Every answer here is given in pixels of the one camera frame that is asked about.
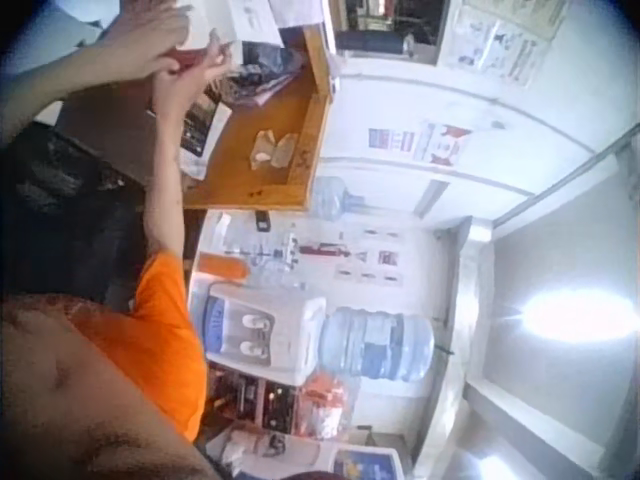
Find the skin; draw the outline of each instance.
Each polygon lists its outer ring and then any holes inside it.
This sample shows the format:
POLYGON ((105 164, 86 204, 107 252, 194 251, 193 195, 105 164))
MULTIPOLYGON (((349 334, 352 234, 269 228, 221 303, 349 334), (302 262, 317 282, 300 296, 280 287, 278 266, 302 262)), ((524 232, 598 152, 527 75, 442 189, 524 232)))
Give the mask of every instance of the skin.
MULTIPOLYGON (((144 227, 149 253, 181 257, 184 218, 178 152, 186 110, 229 69, 215 38, 180 74, 164 53, 188 21, 173 2, 125 10, 96 45, 3 86, 6 145, 46 105, 100 83, 154 75, 157 140, 144 227)), ((65 318, 3 306, 2 453, 10 478, 219 478, 164 415, 65 318)))

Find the orange shirt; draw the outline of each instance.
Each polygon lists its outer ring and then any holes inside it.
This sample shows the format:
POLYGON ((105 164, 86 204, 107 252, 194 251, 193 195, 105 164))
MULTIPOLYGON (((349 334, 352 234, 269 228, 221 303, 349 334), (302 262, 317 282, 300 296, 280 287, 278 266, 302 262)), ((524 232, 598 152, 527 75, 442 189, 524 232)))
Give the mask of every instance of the orange shirt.
POLYGON ((11 303, 64 315, 179 432, 190 442, 195 440, 204 410, 207 365, 189 321, 179 258, 160 252, 148 260, 131 316, 62 295, 17 297, 11 303))

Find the hand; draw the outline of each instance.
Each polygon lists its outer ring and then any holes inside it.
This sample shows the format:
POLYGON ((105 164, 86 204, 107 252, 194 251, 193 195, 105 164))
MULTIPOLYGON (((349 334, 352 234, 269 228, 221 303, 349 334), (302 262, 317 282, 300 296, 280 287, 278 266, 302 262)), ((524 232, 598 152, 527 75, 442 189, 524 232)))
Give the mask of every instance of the hand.
POLYGON ((184 43, 189 34, 189 7, 174 5, 175 0, 138 1, 123 9, 104 36, 88 47, 100 83, 134 80, 180 68, 175 59, 163 56, 184 43))
POLYGON ((181 73, 164 70, 153 82, 153 109, 159 128, 182 132, 184 116, 212 80, 231 70, 231 57, 215 33, 199 63, 181 73))

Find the desk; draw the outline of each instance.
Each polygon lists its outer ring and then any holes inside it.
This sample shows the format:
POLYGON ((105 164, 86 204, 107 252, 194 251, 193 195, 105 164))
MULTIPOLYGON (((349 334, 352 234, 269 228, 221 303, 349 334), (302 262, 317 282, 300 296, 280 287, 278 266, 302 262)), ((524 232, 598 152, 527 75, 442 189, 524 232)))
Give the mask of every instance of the desk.
MULTIPOLYGON (((285 31, 285 44, 305 50, 309 63, 263 107, 234 107, 205 179, 185 193, 185 208, 306 208, 331 103, 322 35, 321 25, 285 31), (288 168, 251 170, 256 134, 266 129, 278 139, 299 134, 288 168)), ((155 141, 155 122, 146 113, 150 95, 148 79, 79 92, 65 102, 56 128, 145 186, 155 141)))

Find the bottle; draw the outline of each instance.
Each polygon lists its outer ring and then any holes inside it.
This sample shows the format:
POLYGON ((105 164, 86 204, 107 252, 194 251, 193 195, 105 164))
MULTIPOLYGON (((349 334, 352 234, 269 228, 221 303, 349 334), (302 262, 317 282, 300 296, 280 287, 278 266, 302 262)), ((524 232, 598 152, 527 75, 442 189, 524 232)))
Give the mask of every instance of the bottle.
POLYGON ((350 194, 340 177, 316 177, 309 214, 334 222, 344 212, 354 212, 364 207, 364 201, 364 197, 350 194))
POLYGON ((427 373, 433 343, 426 318, 342 307, 324 322, 318 359, 332 373, 413 382, 427 373))

